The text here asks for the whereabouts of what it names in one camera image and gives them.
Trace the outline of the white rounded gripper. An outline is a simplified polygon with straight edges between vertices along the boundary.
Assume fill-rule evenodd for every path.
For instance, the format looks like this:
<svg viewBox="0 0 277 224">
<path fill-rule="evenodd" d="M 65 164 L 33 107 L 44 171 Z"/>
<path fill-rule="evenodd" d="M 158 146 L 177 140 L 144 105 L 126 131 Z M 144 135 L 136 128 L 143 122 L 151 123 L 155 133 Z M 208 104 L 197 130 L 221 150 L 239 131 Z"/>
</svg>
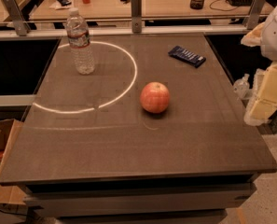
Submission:
<svg viewBox="0 0 277 224">
<path fill-rule="evenodd" d="M 261 54 L 277 61 L 277 6 L 267 17 L 241 40 L 247 47 L 260 45 Z M 268 119 L 277 110 L 277 62 L 272 62 L 266 69 L 257 69 L 252 96 L 247 104 L 244 122 L 247 125 L 259 126 L 267 123 Z"/>
</svg>

